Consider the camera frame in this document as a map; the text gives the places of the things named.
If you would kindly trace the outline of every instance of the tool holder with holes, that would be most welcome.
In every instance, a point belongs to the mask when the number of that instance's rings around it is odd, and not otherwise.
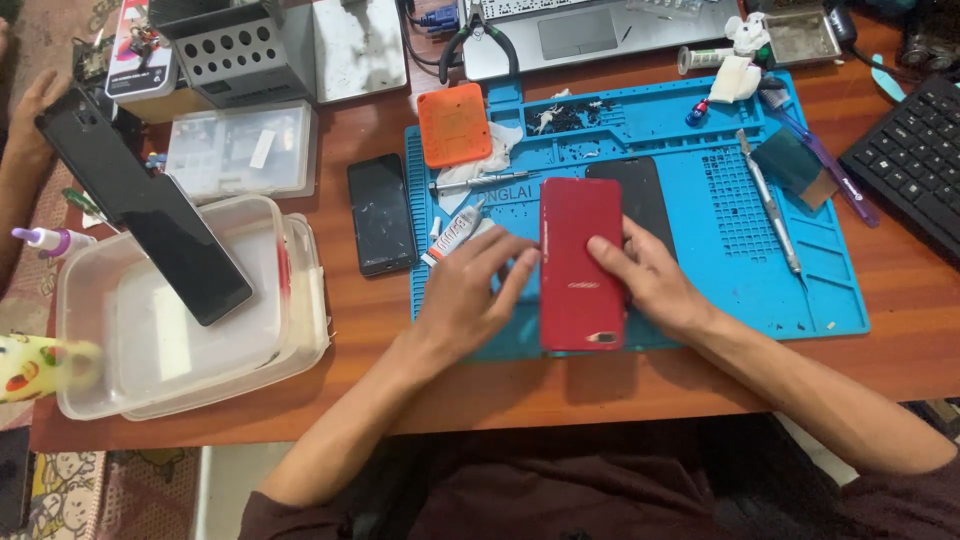
[[[219,109],[295,99],[316,104],[312,7],[172,40],[191,87]]]
[[[789,74],[775,74],[787,83],[792,98],[786,111],[804,122]],[[488,118],[524,130],[523,139],[511,152],[511,167],[504,172],[537,174],[474,189],[465,204],[488,196],[486,215],[511,233],[536,239],[544,179],[583,178],[591,163],[649,156],[660,176],[677,259],[715,305],[775,339],[869,331],[867,309],[832,202],[810,211],[796,197],[784,195],[775,186],[777,179],[768,175],[771,193],[804,267],[809,294],[786,265],[735,135],[742,128],[756,148],[780,129],[779,122],[764,114],[759,98],[731,105],[710,104],[700,125],[691,128],[684,122],[690,109],[708,96],[713,80],[689,79],[532,103],[523,103],[518,84],[490,83]],[[554,107],[576,111],[577,118],[568,116],[560,125],[555,118],[538,134],[537,115]],[[436,181],[440,171],[423,162],[419,127],[407,128],[405,143],[414,234],[423,253],[434,216],[441,216],[444,226],[450,216],[427,192],[427,184]],[[858,220],[851,223],[866,227]],[[418,261],[410,272],[414,318],[428,277],[429,267]],[[537,272],[527,283],[514,318],[472,359],[541,355],[539,300]],[[627,350],[679,346],[632,307],[628,308],[625,334]]]

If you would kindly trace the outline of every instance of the white bottle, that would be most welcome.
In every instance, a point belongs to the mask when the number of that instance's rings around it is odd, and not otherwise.
[[[93,236],[80,234],[68,229],[16,228],[13,236],[27,240],[27,245],[43,250],[49,258],[67,258],[71,254],[97,243]]]

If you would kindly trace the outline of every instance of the green-handled pliers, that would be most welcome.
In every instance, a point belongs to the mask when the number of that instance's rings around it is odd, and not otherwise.
[[[500,45],[503,52],[507,53],[507,62],[510,63],[510,75],[516,75],[520,67],[519,62],[516,60],[516,49],[510,42],[510,38],[487,22],[487,17],[483,15],[483,3],[481,0],[466,0],[466,2],[469,5],[467,21],[464,23],[464,27],[460,29],[460,32],[457,32],[450,38],[450,41],[446,44],[446,47],[444,47],[444,53],[440,55],[440,84],[446,84],[446,68],[453,62],[454,51],[467,40],[467,36],[473,33],[473,29],[477,25],[482,26],[484,32],[489,34],[493,40]]]

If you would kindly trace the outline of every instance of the hand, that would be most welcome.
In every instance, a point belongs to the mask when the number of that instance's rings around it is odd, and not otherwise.
[[[18,166],[40,167],[45,167],[50,162],[54,151],[36,129],[34,118],[53,105],[69,87],[70,78],[58,78],[55,69],[40,73],[13,111],[4,161],[11,160]]]
[[[506,269],[515,258],[514,267]],[[437,263],[426,283],[423,305],[409,343],[425,347],[421,360],[427,373],[439,374],[479,349],[510,321],[514,304],[540,260],[533,240],[514,236],[503,227],[471,238]],[[491,279],[502,286],[491,292]]]
[[[587,243],[590,255],[630,288],[634,305],[669,337],[690,344],[718,312],[670,257],[663,242],[623,216],[623,251],[601,236]]]

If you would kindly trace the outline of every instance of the clear plastic box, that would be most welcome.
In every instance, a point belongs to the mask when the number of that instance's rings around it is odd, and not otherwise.
[[[253,296],[202,327],[129,233],[77,253],[60,272],[57,338],[100,347],[96,380],[61,366],[57,401],[69,418],[117,414],[233,380],[286,357],[290,268],[276,203],[249,195],[200,209],[250,279]]]
[[[301,214],[285,216],[292,229],[287,247],[290,264],[290,339],[299,344],[287,357],[278,357],[269,364],[234,380],[123,413],[135,422],[169,414],[177,414],[201,406],[252,392],[269,384],[298,375],[320,361],[330,344],[326,329],[324,269],[317,257],[313,231]]]
[[[244,194],[309,197],[317,114],[300,100],[177,116],[165,170],[200,203]]]

